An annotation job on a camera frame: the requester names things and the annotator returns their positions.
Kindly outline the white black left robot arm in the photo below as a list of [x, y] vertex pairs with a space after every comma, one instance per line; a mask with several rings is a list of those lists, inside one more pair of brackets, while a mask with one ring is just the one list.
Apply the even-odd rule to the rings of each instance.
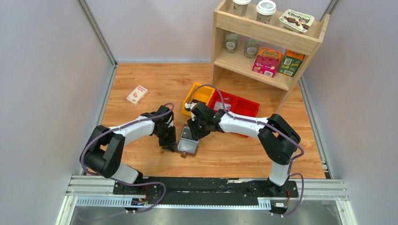
[[155, 112], [141, 114], [125, 124], [94, 128], [80, 156], [83, 170], [90, 175], [100, 175], [122, 184], [134, 184], [141, 172], [122, 162], [125, 146], [144, 137], [156, 136], [163, 150], [177, 150], [176, 128], [173, 125], [174, 105], [161, 105]]

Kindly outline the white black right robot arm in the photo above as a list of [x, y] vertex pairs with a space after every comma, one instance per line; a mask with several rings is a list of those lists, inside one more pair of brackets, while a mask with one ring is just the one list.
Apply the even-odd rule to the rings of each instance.
[[185, 109], [191, 113], [187, 124], [194, 140], [200, 140], [211, 132], [236, 133], [258, 139], [272, 160], [268, 180], [276, 187], [285, 186], [300, 136], [280, 115], [255, 118], [223, 109], [214, 111], [201, 101], [186, 103]]

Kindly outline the grey VIP card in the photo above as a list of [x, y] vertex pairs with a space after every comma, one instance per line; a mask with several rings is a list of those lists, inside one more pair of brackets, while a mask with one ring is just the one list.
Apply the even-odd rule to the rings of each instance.
[[188, 140], [195, 140], [192, 136], [191, 130], [189, 127], [184, 127], [182, 130], [181, 137]]

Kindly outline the brown leather card holder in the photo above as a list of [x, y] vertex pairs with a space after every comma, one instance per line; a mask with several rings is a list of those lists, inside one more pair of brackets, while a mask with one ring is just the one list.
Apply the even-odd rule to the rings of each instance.
[[195, 141], [195, 140], [184, 139], [180, 135], [179, 143], [177, 145], [177, 152], [180, 153], [180, 156], [182, 158], [187, 158], [188, 156], [193, 156], [193, 157], [196, 156], [198, 148], [199, 148], [199, 140]]

